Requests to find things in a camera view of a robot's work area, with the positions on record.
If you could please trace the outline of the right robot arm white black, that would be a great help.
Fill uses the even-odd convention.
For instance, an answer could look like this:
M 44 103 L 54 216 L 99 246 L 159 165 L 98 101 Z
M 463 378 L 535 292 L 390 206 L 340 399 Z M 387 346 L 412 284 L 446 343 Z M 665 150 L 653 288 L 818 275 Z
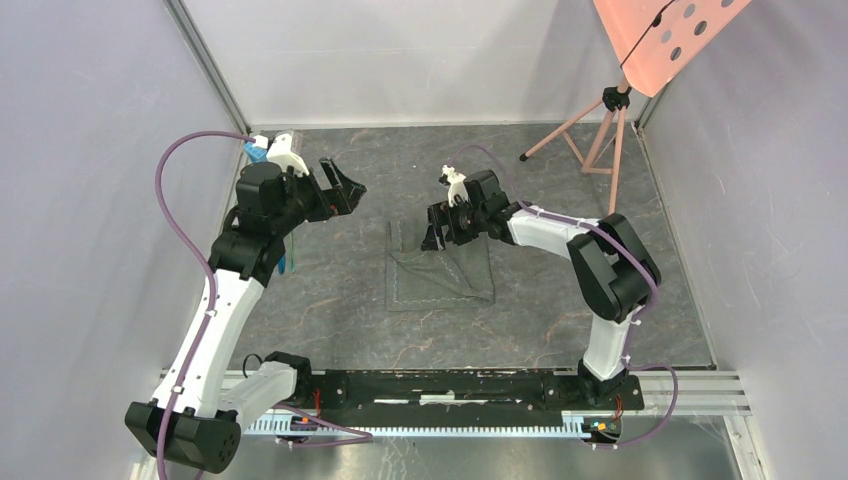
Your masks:
M 591 408 L 606 406 L 627 376 L 625 350 L 633 317 L 661 283 L 659 269 L 632 225 L 616 213 L 580 220 L 512 202 L 491 170 L 465 176 L 445 166 L 439 181 L 448 196 L 427 210 L 422 250 L 464 245 L 485 234 L 571 263 L 593 314 L 589 344 L 578 364 L 577 392 Z

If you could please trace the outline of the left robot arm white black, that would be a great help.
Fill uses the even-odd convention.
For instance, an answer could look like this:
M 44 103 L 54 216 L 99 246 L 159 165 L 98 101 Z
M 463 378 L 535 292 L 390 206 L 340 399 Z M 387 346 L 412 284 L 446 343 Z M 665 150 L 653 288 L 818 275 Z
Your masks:
M 327 189 L 311 169 L 260 162 L 242 170 L 236 203 L 210 255 L 200 259 L 204 290 L 180 350 L 150 400 L 131 403 L 125 414 L 128 430 L 159 465 L 218 474 L 267 410 L 313 400 L 310 361 L 279 351 L 236 386 L 222 384 L 246 320 L 285 255 L 286 237 L 304 223 L 351 214 L 367 192 L 332 159 L 320 166 Z

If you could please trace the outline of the grey cloth napkin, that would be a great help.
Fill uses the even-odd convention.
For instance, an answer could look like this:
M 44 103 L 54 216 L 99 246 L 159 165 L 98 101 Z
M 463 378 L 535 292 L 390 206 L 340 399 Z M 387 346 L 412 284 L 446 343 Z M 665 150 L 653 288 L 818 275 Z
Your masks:
M 486 238 L 440 251 L 423 251 L 426 221 L 386 225 L 385 307 L 389 311 L 478 308 L 495 303 Z

